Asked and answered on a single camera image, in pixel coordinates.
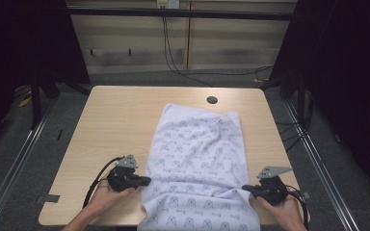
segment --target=gray carpet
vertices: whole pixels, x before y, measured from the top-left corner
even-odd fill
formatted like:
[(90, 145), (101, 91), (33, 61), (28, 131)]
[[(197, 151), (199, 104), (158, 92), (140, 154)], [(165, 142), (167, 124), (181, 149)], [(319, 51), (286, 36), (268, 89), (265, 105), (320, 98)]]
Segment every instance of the gray carpet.
[[(267, 69), (256, 76), (253, 74), (254, 69), (221, 70), (220, 72), (224, 74), (241, 75), (203, 74), (191, 77), (198, 78), (213, 87), (254, 88), (263, 82), (256, 83), (253, 79), (264, 80), (269, 76), (270, 71), (271, 69)], [(92, 75), (91, 79), (92, 85), (86, 86), (87, 88), (97, 85), (208, 86), (170, 71), (97, 74)], [(54, 108), (48, 115), (44, 129), (0, 214), (0, 230), (60, 230), (61, 228), (39, 225), (38, 217), (42, 205), (35, 201), (39, 195), (49, 192), (88, 97), (64, 85), (59, 85), (59, 88), (61, 95), (54, 102)], [(285, 102), (278, 94), (278, 88), (266, 90), (265, 93), (275, 121), (291, 122)], [(49, 103), (50, 101), (45, 100), (43, 107)], [(5, 178), (17, 152), (28, 136), (31, 118), (30, 104), (23, 108), (17, 108), (13, 104), (3, 122), (0, 133), (0, 182)], [(286, 148), (299, 137), (296, 129), (291, 126), (282, 124), (277, 126)], [(329, 126), (317, 107), (314, 109), (308, 133), (354, 215), (359, 230), (370, 230), (370, 181), (354, 163), (351, 152), (345, 144), (336, 141), (333, 128)], [(345, 230), (304, 146), (298, 142), (288, 151), (288, 157), (302, 191), (311, 195), (307, 200), (308, 211), (311, 214), (310, 229)], [(262, 229), (281, 230), (276, 226), (264, 226)], [(88, 230), (116, 229), (90, 227)]]

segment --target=hand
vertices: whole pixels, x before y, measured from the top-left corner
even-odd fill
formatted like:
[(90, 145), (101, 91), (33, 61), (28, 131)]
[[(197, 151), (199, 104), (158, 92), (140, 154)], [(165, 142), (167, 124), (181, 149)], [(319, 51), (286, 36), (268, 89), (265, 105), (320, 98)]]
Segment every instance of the hand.
[(283, 229), (287, 231), (306, 231), (303, 225), (302, 216), (300, 215), (299, 203), (292, 195), (288, 195), (287, 198), (277, 206), (272, 206), (260, 196), (256, 199), (275, 217), (278, 224)]
[(87, 207), (93, 209), (99, 214), (102, 214), (109, 210), (117, 201), (128, 196), (134, 191), (134, 188), (129, 188), (122, 192), (115, 192), (111, 189), (106, 177), (103, 177), (98, 182), (97, 189)]
[(97, 189), (89, 204), (62, 230), (84, 230), (94, 218), (109, 210), (116, 202), (134, 191), (134, 188), (129, 188), (122, 192), (115, 192), (111, 189), (106, 177), (103, 177), (98, 182)]

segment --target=white cloth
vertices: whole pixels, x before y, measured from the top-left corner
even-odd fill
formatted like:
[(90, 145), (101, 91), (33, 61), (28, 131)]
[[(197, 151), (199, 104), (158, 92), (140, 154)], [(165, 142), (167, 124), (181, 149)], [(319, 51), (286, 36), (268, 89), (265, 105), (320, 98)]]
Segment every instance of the white cloth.
[(237, 113), (168, 104), (157, 126), (138, 230), (260, 230)]

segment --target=black controller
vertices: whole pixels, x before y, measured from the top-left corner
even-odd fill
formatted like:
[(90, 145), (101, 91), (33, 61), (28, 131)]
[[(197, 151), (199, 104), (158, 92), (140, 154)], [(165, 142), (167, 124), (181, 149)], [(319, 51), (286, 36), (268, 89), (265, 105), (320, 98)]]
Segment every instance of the black controller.
[(139, 186), (148, 186), (151, 178), (133, 174), (134, 168), (115, 166), (107, 176), (110, 187), (121, 192), (128, 188), (137, 189)]
[(263, 197), (273, 206), (283, 202), (288, 195), (286, 186), (279, 176), (263, 178), (259, 182), (261, 185), (245, 185), (242, 189), (251, 192), (254, 198)]

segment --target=table top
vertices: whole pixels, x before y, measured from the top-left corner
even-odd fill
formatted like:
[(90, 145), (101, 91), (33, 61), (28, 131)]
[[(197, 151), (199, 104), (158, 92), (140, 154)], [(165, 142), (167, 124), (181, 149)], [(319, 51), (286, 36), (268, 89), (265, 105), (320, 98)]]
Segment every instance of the table top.
[[(215, 96), (218, 102), (208, 103), (209, 96)], [(263, 167), (291, 167), (262, 90), (98, 86), (92, 89), (50, 190), (49, 194), (60, 196), (59, 201), (43, 205), (40, 224), (68, 224), (81, 210), (98, 172), (116, 157), (133, 154), (139, 164), (135, 173), (144, 175), (152, 138), (168, 103), (219, 114), (237, 112), (252, 185), (259, 184), (256, 175)], [(293, 171), (280, 178), (298, 188)], [(146, 217), (140, 194), (141, 189), (136, 190), (92, 224), (137, 225)], [(254, 199), (251, 206), (259, 214), (261, 224), (276, 223)]]

